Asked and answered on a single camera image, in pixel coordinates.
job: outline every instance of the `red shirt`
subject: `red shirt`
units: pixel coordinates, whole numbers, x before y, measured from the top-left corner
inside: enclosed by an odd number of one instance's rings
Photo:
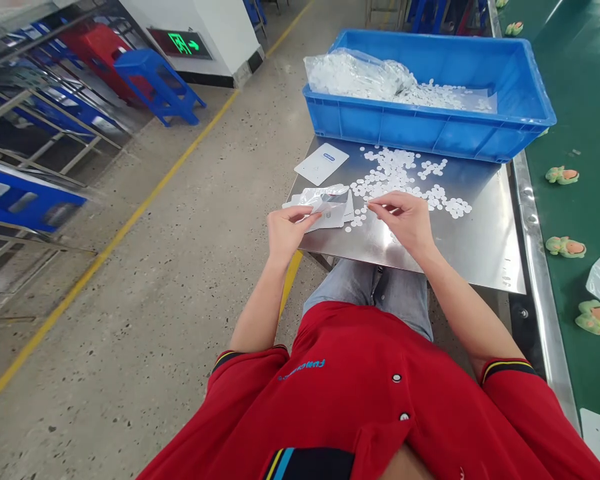
[[[393,315],[340,302],[307,312],[291,356],[220,355],[202,406],[138,478],[376,479],[403,442],[437,479],[600,479],[526,360],[488,363],[479,385]]]

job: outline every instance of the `red stool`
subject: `red stool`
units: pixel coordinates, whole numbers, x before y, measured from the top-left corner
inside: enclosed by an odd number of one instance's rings
[[[60,35],[60,39],[74,54],[102,78],[118,97],[128,103],[141,104],[140,99],[116,72],[113,64],[122,52],[132,50],[122,38],[102,23],[88,21],[76,25]],[[139,85],[140,90],[149,94],[148,83]]]

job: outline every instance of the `green plush toy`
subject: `green plush toy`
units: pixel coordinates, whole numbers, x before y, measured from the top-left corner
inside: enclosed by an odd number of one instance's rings
[[[576,170],[565,170],[565,166],[550,168],[545,178],[549,183],[558,182],[560,185],[568,185],[575,183],[580,178],[580,174]]]
[[[578,327],[600,335],[600,302],[598,300],[584,301],[578,305],[580,316],[575,319]]]
[[[505,29],[505,35],[508,37],[517,37],[524,27],[522,22],[510,23]]]
[[[587,252],[584,243],[570,240],[569,237],[551,237],[545,246],[550,254],[557,255],[559,253],[566,258],[584,258]]]

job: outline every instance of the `table leg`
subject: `table leg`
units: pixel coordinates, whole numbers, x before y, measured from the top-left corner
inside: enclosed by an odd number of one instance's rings
[[[314,253],[314,252],[308,252],[308,251],[302,251],[302,253],[304,256],[306,256],[306,258],[313,260],[320,267],[324,268],[324,270],[326,270],[326,272],[330,272],[331,269],[333,268],[333,266],[327,261],[327,259],[324,257],[324,255],[321,255],[319,253]]]

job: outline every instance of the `hand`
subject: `hand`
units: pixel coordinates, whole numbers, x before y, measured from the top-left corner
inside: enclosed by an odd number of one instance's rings
[[[426,200],[409,193],[392,191],[369,200],[369,209],[387,224],[412,256],[435,249]]]
[[[302,236],[322,216],[322,213],[314,213],[302,220],[305,215],[311,213],[311,210],[313,208],[308,205],[297,205],[269,214],[267,225],[269,226],[270,260],[285,267],[289,264],[302,241]]]

